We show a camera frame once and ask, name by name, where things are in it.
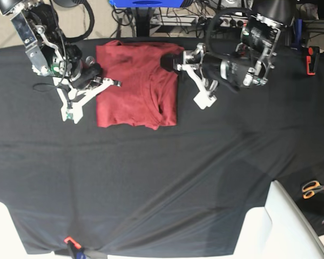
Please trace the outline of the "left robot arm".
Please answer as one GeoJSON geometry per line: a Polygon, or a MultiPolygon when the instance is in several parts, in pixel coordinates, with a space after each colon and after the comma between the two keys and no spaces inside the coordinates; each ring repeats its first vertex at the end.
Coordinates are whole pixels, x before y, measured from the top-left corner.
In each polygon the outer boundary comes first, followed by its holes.
{"type": "Polygon", "coordinates": [[[241,88],[264,86],[274,69],[272,57],[281,31],[291,26],[295,1],[254,1],[250,8],[226,8],[208,25],[205,41],[193,51],[165,54],[160,59],[166,71],[185,71],[198,87],[195,103],[203,110],[216,101],[218,86],[237,93],[241,88]],[[217,53],[211,44],[212,32],[220,17],[241,12],[247,15],[240,43],[231,54],[217,53]]]}

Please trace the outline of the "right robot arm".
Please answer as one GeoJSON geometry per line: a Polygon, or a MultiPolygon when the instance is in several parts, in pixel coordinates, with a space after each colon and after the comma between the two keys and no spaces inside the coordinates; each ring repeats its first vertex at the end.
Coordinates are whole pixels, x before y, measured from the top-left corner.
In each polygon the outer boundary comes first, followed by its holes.
{"type": "Polygon", "coordinates": [[[57,91],[62,102],[61,117],[75,124],[83,117],[83,107],[91,99],[110,86],[121,86],[120,81],[103,77],[101,65],[91,56],[83,59],[81,50],[75,45],[89,36],[95,24],[88,1],[80,3],[89,13],[89,29],[81,36],[67,38],[59,27],[52,3],[0,1],[0,13],[10,16],[33,72],[52,78],[51,88],[57,91]]]}

